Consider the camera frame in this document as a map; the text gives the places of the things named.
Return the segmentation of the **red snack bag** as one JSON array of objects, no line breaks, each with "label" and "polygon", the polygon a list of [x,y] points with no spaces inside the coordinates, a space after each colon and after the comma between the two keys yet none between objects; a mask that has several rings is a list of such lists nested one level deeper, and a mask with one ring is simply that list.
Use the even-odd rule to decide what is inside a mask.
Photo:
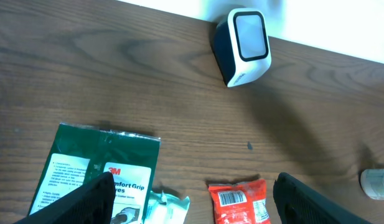
[{"label": "red snack bag", "polygon": [[266,181],[210,184],[216,224],[270,224],[266,209]]}]

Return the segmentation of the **mint green wipes pack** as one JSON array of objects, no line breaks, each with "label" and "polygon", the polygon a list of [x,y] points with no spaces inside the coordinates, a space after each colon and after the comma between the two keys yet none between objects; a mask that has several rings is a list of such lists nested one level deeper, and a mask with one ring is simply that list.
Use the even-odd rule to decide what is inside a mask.
[{"label": "mint green wipes pack", "polygon": [[150,192],[144,224],[183,224],[190,198],[180,199],[164,192]]}]

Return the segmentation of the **green white package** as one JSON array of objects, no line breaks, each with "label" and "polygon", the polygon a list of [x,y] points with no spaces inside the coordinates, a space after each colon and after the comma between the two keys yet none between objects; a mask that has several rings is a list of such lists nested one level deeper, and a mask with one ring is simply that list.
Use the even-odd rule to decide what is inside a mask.
[{"label": "green white package", "polygon": [[114,178],[113,223],[144,223],[160,138],[60,123],[28,214],[104,172]]}]

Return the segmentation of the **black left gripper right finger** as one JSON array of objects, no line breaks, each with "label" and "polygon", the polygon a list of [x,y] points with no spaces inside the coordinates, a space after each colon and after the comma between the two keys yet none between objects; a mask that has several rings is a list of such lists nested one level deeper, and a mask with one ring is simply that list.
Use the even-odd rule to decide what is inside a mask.
[{"label": "black left gripper right finger", "polygon": [[370,224],[285,172],[274,183],[273,198],[285,224]]}]

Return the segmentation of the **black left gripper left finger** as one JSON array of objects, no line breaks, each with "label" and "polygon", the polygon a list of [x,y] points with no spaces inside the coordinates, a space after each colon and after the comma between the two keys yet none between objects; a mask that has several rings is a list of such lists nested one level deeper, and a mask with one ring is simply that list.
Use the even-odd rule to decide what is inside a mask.
[{"label": "black left gripper left finger", "polygon": [[14,224],[109,224],[114,199],[113,175],[104,172]]}]

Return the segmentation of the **green lid spice jar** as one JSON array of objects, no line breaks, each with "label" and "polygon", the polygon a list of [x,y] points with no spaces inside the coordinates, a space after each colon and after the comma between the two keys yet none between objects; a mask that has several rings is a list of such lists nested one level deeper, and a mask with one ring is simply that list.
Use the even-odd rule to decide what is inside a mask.
[{"label": "green lid spice jar", "polygon": [[366,169],[360,176],[365,194],[374,200],[384,201],[384,169]]}]

